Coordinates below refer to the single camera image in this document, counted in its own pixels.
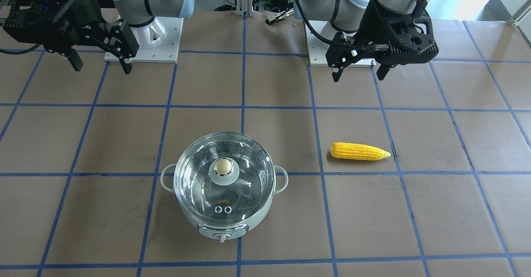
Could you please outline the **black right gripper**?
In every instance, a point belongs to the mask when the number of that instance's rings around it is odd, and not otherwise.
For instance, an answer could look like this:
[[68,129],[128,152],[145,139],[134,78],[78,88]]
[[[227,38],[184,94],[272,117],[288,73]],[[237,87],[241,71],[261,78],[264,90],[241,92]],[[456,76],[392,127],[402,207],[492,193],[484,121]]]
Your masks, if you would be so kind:
[[123,72],[132,71],[129,58],[135,57],[139,43],[128,22],[108,22],[101,3],[110,0],[11,0],[2,29],[19,43],[42,45],[47,51],[66,56],[74,71],[84,63],[74,46],[96,46],[121,59]]

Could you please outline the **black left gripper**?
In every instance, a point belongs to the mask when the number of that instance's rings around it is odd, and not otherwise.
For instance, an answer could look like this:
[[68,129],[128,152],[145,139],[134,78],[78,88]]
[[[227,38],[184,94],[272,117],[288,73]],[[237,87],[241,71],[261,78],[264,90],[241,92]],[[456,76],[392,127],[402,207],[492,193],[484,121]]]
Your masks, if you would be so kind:
[[352,40],[336,35],[326,52],[332,79],[339,82],[343,68],[363,58],[381,64],[377,78],[383,81],[397,65],[427,63],[439,54],[432,20],[426,11],[427,0],[414,0],[413,11],[399,14],[387,9],[378,0],[370,0],[360,27]]

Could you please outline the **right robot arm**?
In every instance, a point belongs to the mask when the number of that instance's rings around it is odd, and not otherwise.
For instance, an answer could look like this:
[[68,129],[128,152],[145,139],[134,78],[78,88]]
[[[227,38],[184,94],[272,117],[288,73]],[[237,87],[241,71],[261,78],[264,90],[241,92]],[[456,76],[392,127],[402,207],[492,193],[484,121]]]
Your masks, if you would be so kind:
[[83,67],[75,47],[91,46],[129,74],[133,62],[177,62],[183,20],[193,11],[194,0],[11,0],[1,27],[63,56],[75,71]]

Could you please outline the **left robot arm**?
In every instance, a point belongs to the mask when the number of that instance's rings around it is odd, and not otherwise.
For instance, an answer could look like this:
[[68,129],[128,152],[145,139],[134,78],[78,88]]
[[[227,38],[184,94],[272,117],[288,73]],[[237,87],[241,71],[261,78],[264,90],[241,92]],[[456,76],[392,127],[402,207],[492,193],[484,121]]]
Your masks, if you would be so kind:
[[427,63],[440,50],[428,0],[294,0],[295,16],[329,48],[325,58],[337,82],[343,70],[373,58],[383,80],[397,65]]

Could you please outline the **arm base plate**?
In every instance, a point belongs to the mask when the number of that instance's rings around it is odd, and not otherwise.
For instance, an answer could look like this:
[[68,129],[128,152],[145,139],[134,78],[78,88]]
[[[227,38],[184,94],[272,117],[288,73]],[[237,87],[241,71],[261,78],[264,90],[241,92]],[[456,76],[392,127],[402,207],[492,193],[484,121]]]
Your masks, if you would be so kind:
[[126,62],[176,63],[183,27],[182,18],[155,17],[144,27],[131,28],[139,43],[135,57]]
[[[334,33],[337,32],[334,29],[330,22],[326,21],[315,21],[310,20],[309,23],[311,26],[320,33],[324,38],[332,40]],[[309,54],[309,65],[311,66],[327,66],[328,62],[326,61],[326,52],[329,48],[329,45],[318,40],[315,35],[311,33],[307,25],[305,27],[306,37],[307,37],[307,52]],[[368,68],[375,65],[375,60],[373,58],[364,58],[363,60],[349,65],[349,67],[358,67],[358,68]]]

